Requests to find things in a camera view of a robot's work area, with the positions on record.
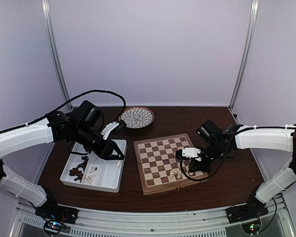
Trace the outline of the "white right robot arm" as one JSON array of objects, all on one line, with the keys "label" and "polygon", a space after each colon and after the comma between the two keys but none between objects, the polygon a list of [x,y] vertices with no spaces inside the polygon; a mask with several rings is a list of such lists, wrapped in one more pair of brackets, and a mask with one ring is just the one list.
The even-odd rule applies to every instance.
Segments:
[{"label": "white right robot arm", "polygon": [[255,217],[264,204],[296,182],[296,123],[285,126],[236,124],[222,130],[208,120],[196,132],[208,143],[208,146],[183,148],[177,154],[191,161],[189,172],[210,172],[212,161],[225,158],[232,150],[270,149],[292,153],[291,161],[284,168],[252,192],[243,207],[243,214],[246,217]]}]

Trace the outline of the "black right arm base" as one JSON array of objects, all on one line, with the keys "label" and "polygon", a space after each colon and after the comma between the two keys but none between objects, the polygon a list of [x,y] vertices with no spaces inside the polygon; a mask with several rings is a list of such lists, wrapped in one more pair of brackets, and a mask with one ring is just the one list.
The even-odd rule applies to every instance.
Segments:
[{"label": "black right arm base", "polygon": [[231,206],[226,209],[230,224],[241,222],[242,230],[249,235],[257,234],[261,228],[261,216],[268,214],[265,203],[260,202],[255,196],[248,198],[244,205]]}]

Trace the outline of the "white chess king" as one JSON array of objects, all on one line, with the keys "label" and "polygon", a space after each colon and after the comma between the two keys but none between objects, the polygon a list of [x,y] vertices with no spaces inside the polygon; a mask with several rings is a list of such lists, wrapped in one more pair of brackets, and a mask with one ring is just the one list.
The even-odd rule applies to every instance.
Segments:
[{"label": "white chess king", "polygon": [[174,170],[171,170],[169,173],[169,180],[173,181],[174,179],[175,179],[175,173],[174,173]]}]

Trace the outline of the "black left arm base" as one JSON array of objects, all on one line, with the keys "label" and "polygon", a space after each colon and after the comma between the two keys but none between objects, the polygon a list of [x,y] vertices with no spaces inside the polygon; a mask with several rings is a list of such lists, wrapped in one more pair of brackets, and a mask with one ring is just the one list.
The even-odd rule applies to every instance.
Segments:
[{"label": "black left arm base", "polygon": [[46,191],[46,194],[47,201],[42,206],[32,206],[36,211],[35,214],[45,221],[44,232],[49,236],[55,236],[67,227],[66,224],[75,224],[78,209],[61,206],[52,193]]}]

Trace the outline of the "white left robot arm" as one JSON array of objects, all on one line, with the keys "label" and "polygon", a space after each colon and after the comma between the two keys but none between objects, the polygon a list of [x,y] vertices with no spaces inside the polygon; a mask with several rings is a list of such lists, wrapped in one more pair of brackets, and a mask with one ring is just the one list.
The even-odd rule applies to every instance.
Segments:
[{"label": "white left robot arm", "polygon": [[126,123],[116,120],[98,132],[94,125],[101,115],[101,110],[85,100],[71,112],[56,110],[44,118],[0,131],[0,188],[41,208],[50,219],[57,219],[61,208],[53,194],[16,174],[2,158],[36,145],[66,140],[81,144],[104,160],[123,160],[124,154],[109,136],[123,130]]}]

